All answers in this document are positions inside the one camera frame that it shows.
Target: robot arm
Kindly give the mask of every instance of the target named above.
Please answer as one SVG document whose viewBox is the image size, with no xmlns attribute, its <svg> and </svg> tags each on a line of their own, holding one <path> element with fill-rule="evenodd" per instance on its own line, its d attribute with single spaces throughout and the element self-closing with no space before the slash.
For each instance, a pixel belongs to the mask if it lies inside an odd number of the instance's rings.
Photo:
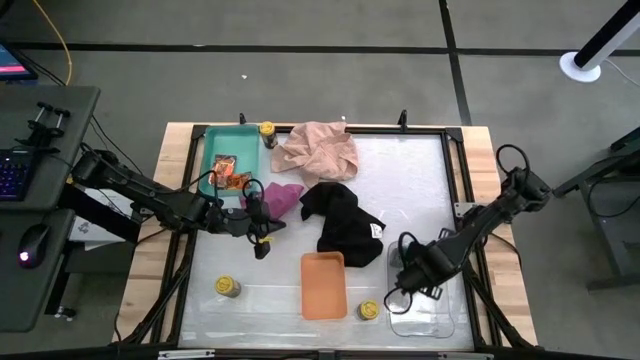
<svg viewBox="0 0 640 360">
<path fill-rule="evenodd" d="M 134 210 L 147 209 L 162 227 L 171 231 L 246 235 L 254 245 L 255 257 L 262 259 L 269 252 L 269 244 L 260 243 L 259 239 L 286 226 L 270 218 L 268 207 L 254 193 L 246 195 L 246 209 L 223 209 L 222 200 L 189 192 L 189 186 L 169 189 L 120 164 L 109 151 L 93 150 L 86 144 L 83 150 L 72 170 L 74 181 L 89 188 L 111 189 L 131 199 Z"/>
<path fill-rule="evenodd" d="M 462 270 L 476 242 L 523 211 L 539 211 L 551 193 L 536 174 L 518 167 L 507 173 L 501 188 L 500 196 L 491 204 L 477 206 L 465 215 L 459 232 L 427 245 L 411 242 L 401 255 L 406 260 L 397 275 L 396 287 L 405 294 L 420 291 L 438 299 L 441 293 L 438 287 Z M 398 249 L 404 250 L 401 243 Z"/>
</svg>

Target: yellow can lid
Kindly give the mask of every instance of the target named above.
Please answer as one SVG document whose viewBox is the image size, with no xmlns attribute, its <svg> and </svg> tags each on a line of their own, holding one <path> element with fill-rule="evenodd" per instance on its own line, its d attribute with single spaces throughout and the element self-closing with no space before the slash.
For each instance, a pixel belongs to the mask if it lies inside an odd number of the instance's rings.
<svg viewBox="0 0 640 360">
<path fill-rule="evenodd" d="M 222 275 L 216 280 L 216 291 L 220 294 L 228 294 L 233 291 L 233 279 L 229 275 Z"/>
<path fill-rule="evenodd" d="M 273 125 L 270 121 L 265 121 L 260 124 L 260 134 L 262 135 L 271 135 L 276 131 L 275 125 Z"/>
<path fill-rule="evenodd" d="M 367 300 L 360 304 L 360 314 L 368 320 L 378 316 L 378 304 L 373 300 Z"/>
</svg>

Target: white stand base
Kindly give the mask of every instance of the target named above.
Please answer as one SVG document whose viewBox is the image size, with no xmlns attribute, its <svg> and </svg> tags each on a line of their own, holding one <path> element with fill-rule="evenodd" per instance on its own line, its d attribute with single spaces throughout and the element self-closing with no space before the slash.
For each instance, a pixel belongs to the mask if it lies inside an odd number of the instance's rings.
<svg viewBox="0 0 640 360">
<path fill-rule="evenodd" d="M 577 52 L 568 52 L 560 58 L 560 69 L 569 78 L 582 83 L 590 83 L 598 80 L 600 77 L 600 65 L 595 68 L 584 71 L 580 69 L 574 62 Z"/>
</svg>

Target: keyboard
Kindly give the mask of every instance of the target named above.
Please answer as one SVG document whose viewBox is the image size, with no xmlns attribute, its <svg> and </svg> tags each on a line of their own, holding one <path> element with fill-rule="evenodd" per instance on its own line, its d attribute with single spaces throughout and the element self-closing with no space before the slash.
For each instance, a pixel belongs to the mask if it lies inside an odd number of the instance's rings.
<svg viewBox="0 0 640 360">
<path fill-rule="evenodd" d="M 0 150 L 0 201 L 22 201 L 35 165 L 31 150 Z"/>
</svg>

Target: beige cloth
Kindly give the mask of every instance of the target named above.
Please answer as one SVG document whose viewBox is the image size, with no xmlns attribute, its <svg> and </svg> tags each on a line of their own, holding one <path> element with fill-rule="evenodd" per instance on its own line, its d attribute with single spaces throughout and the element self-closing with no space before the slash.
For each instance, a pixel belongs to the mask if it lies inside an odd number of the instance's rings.
<svg viewBox="0 0 640 360">
<path fill-rule="evenodd" d="M 344 122 L 307 122 L 296 125 L 284 145 L 271 155 L 271 170 L 281 172 L 300 167 L 302 180 L 308 187 L 320 178 L 348 180 L 358 173 L 358 153 L 351 134 L 345 133 Z"/>
</svg>

